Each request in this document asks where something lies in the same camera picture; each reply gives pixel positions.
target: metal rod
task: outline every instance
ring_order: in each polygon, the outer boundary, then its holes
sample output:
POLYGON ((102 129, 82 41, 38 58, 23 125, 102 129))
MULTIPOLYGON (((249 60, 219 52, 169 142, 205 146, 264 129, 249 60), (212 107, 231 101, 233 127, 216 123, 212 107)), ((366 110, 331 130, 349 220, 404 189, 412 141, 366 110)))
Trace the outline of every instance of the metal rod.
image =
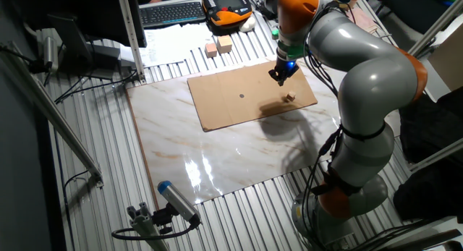
POLYGON ((454 15, 463 7, 463 0, 456 0, 443 14, 439 17, 436 22, 429 28, 423 37, 417 41, 413 47, 408 51, 408 54, 417 56, 421 50, 428 44, 428 42, 436 36, 436 34, 443 29, 449 21, 451 21, 454 15))
POLYGON ((457 152, 458 150, 463 149, 463 138, 460 140, 457 140, 456 142, 450 144, 449 146, 445 147, 444 149, 438 151, 437 153, 434 153, 433 155, 427 157, 426 159, 420 161, 419 163, 416 163, 412 168, 410 168, 410 171, 417 171, 419 169, 423 169, 425 167, 428 167, 429 165, 451 155, 452 153, 457 152))
POLYGON ((132 54, 137 67, 137 74, 141 82, 145 80, 145 69, 143 68, 142 57, 140 55, 140 47, 138 46, 137 34, 133 25, 132 13, 130 12, 129 0, 119 0, 121 6, 122 16, 124 17, 125 28, 127 35, 129 36, 130 48, 132 48, 132 54))
POLYGON ((95 177, 94 179, 97 181, 97 186, 103 186, 103 177, 101 176, 100 169, 95 165, 95 162, 84 148, 84 145, 72 131, 66 119, 61 115, 56 104, 48 96, 42 83, 29 73, 24 61, 17 56, 0 53, 0 59, 3 60, 5 65, 9 66, 15 77, 14 81, 18 81, 26 90, 26 93, 33 99, 33 102, 37 104, 39 109, 58 131, 85 168, 95 177))

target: white paper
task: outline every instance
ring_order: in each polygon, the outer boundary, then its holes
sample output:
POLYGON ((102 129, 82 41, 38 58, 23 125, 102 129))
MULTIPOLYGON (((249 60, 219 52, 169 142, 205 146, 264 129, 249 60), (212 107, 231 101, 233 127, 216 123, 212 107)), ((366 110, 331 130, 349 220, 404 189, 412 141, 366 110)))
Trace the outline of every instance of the white paper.
MULTIPOLYGON (((145 30, 146 48, 140 48, 144 67, 184 61, 190 51, 212 43, 212 33, 206 25, 174 25, 160 30, 145 30)), ((121 59, 134 61, 132 49, 121 45, 121 59)))

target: cardboard sheet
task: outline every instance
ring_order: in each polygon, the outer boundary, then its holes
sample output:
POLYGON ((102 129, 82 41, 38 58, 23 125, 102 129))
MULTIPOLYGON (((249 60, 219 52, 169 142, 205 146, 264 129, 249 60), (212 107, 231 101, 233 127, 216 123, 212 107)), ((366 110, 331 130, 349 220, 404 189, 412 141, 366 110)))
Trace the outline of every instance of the cardboard sheet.
POLYGON ((299 69, 280 87, 268 71, 275 62, 188 79, 197 115, 205 132, 284 113, 317 103, 299 69), (289 101, 289 91, 296 99, 289 101))

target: display screen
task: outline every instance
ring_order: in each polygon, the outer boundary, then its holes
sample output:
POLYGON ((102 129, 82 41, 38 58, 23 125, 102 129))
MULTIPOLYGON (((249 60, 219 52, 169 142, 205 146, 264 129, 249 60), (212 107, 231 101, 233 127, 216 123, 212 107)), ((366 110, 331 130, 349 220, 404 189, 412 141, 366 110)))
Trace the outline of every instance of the display screen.
POLYGON ((223 7, 242 7, 242 1, 241 0, 217 0, 217 2, 220 4, 220 6, 223 7))

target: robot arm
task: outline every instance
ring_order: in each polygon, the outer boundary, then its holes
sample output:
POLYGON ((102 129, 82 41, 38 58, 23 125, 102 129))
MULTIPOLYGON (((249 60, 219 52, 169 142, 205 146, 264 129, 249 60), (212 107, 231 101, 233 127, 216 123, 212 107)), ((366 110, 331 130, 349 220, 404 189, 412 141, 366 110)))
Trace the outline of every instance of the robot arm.
POLYGON ((343 133, 327 174, 331 179, 323 182, 330 190, 318 199, 298 196, 293 205, 298 230, 309 234, 302 225, 313 216, 311 230, 324 244, 336 238, 330 235, 332 226, 386 199, 387 187, 378 172, 391 157, 394 134, 384 118, 418 98, 427 80, 418 60, 366 33, 340 11, 323 10, 327 4, 333 2, 279 0, 278 59, 269 72, 283 85, 294 74, 291 62, 308 54, 347 72, 338 94, 343 133), (313 211, 310 215, 296 211, 304 205, 313 211))

